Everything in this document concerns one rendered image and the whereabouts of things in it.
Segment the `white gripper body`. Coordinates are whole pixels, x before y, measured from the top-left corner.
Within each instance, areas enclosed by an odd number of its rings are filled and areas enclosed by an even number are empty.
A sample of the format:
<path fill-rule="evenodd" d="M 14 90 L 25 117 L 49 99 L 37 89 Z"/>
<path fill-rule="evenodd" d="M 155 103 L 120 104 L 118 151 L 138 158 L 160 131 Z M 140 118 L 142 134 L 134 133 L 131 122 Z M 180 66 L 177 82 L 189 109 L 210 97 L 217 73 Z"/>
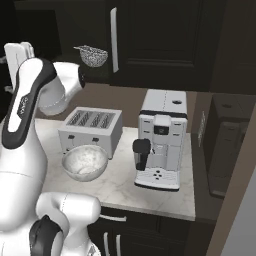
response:
<path fill-rule="evenodd" d="M 4 45 L 6 61 L 8 64 L 11 87 L 13 92 L 16 86 L 16 73 L 20 65 L 27 59 L 33 58 L 34 48 L 29 42 L 7 43 Z"/>

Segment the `metal mesh tea strainer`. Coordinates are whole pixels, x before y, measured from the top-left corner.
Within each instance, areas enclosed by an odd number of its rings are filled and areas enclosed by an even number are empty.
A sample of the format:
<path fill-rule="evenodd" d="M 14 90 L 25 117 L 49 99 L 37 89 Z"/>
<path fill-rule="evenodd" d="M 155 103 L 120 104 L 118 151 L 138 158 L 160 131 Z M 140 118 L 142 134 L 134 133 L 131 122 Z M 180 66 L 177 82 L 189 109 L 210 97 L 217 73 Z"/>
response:
<path fill-rule="evenodd" d="M 91 46 L 75 46 L 84 64 L 91 68 L 101 67 L 108 58 L 108 52 Z"/>

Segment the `pale speckled bowl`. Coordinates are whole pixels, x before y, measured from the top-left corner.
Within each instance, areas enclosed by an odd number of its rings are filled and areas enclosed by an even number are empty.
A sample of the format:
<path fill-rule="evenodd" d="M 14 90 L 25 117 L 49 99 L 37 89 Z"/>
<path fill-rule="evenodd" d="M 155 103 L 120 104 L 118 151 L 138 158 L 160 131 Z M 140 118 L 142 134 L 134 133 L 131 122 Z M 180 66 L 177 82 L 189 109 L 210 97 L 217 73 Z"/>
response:
<path fill-rule="evenodd" d="M 73 148 L 62 158 L 66 174 L 79 182 L 90 182 L 100 177 L 108 165 L 107 152 L 97 145 Z"/>

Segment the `dark base cabinet door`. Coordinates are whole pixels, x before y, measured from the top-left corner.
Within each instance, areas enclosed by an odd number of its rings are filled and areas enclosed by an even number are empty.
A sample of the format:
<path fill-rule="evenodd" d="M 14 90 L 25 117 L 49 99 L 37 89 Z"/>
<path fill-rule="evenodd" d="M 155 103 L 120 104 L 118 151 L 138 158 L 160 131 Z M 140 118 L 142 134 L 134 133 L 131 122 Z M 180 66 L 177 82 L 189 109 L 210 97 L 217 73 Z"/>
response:
<path fill-rule="evenodd" d="M 105 255 L 105 250 L 104 250 L 104 241 L 103 241 L 103 234 L 105 232 L 108 232 L 108 244 L 109 244 L 109 251 L 110 251 L 110 256 L 112 256 L 112 244 L 111 244 L 111 230 L 106 228 L 106 227 L 100 227 L 96 225 L 89 225 L 88 226 L 88 234 L 92 240 L 92 242 L 98 247 L 98 249 L 101 252 L 101 256 L 106 256 Z"/>
<path fill-rule="evenodd" d="M 121 235 L 121 256 L 185 256 L 185 241 L 134 230 L 115 231 L 115 249 L 117 234 Z"/>

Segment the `silver four-slot toaster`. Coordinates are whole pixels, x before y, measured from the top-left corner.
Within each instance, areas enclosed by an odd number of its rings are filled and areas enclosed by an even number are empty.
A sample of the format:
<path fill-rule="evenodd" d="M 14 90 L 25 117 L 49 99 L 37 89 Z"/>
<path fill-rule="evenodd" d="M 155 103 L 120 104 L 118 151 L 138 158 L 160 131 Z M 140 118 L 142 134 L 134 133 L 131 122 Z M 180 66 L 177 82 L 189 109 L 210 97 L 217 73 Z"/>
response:
<path fill-rule="evenodd" d="M 122 111 L 76 107 L 58 128 L 62 152 L 81 145 L 103 148 L 113 158 L 123 133 Z"/>

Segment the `white coffee machine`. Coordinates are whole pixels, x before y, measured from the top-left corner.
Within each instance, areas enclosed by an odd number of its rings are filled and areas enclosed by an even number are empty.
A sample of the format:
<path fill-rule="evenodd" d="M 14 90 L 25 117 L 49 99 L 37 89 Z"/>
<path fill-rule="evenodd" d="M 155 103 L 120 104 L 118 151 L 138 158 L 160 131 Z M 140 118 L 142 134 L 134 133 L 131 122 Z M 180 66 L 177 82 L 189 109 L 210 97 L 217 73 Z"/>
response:
<path fill-rule="evenodd" d="M 163 191 L 180 189 L 187 122 L 184 91 L 147 90 L 138 117 L 138 138 L 132 145 L 136 186 Z"/>

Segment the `dark drawer front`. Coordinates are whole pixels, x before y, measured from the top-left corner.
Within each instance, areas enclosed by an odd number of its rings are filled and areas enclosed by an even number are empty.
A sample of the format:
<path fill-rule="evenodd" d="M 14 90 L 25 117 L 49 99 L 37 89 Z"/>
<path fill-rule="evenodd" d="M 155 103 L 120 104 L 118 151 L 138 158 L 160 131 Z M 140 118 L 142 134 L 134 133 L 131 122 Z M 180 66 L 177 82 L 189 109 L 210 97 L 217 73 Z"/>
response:
<path fill-rule="evenodd" d="M 115 224 L 119 226 L 134 228 L 136 230 L 147 230 L 176 240 L 186 240 L 191 226 L 191 221 L 188 220 L 109 207 L 103 207 L 101 213 L 105 216 L 126 218 L 125 221 L 115 221 Z"/>

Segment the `dark open wall cabinet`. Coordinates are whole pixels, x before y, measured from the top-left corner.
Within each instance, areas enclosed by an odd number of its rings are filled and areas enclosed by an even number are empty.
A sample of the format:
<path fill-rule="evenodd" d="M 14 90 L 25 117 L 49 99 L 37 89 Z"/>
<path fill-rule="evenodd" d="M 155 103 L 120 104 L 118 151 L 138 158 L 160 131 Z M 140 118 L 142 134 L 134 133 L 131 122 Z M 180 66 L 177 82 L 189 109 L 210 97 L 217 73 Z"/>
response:
<path fill-rule="evenodd" d="M 90 68 L 76 49 L 107 49 L 104 0 L 19 0 L 14 6 L 20 39 L 30 42 L 37 56 L 77 63 L 88 82 L 108 82 L 108 63 Z"/>

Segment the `dark wall cabinet door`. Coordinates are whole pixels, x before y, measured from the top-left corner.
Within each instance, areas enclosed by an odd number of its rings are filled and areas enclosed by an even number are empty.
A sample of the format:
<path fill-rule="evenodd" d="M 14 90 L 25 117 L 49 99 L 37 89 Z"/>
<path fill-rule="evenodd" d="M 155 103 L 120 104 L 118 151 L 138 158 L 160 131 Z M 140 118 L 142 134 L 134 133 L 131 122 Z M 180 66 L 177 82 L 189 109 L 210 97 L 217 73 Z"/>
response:
<path fill-rule="evenodd" d="M 105 0 L 109 83 L 208 92 L 227 0 Z M 119 70 L 110 11 L 117 7 Z"/>

